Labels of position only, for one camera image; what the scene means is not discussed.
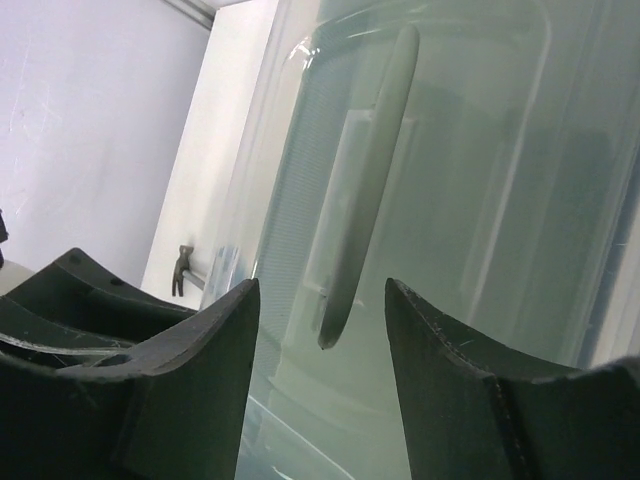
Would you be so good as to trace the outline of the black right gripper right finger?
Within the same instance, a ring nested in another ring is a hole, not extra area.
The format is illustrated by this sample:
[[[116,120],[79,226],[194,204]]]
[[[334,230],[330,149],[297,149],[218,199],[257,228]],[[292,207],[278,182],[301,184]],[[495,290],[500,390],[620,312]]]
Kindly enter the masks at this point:
[[[512,349],[406,284],[385,321],[415,479],[635,479],[639,360],[587,369]]]

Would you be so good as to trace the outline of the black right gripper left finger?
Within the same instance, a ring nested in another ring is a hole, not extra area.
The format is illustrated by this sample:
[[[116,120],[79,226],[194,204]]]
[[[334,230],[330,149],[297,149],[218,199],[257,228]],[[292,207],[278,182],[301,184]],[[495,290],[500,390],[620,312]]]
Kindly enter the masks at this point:
[[[10,331],[68,330],[9,299],[2,309]],[[1,364],[2,477],[232,478],[259,311],[259,284],[245,280],[97,366]]]

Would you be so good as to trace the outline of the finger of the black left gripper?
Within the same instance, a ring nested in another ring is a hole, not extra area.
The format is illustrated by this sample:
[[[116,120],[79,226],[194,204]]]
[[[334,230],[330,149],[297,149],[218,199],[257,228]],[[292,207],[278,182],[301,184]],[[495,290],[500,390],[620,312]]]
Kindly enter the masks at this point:
[[[70,330],[1,332],[1,364],[51,372],[74,366],[97,366],[123,355],[134,341]]]
[[[130,342],[145,341],[195,314],[130,285],[79,248],[5,296],[48,321]]]

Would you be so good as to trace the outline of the small black claw hammer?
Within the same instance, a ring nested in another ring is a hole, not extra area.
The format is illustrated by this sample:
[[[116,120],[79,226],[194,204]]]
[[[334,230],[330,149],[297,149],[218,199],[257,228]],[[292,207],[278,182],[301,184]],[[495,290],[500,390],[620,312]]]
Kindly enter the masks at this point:
[[[174,265],[171,283],[171,295],[173,297],[184,296],[184,282],[188,281],[197,289],[203,291],[205,280],[191,270],[190,259],[194,248],[189,245],[179,246],[179,255]]]

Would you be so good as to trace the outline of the green plastic tool box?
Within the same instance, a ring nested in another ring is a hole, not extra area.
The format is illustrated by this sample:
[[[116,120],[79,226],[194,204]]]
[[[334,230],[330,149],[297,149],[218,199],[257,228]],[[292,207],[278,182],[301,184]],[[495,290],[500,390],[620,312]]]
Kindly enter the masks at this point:
[[[526,354],[639,350],[635,1],[282,1],[202,301],[260,286],[239,479],[407,479],[394,278]]]

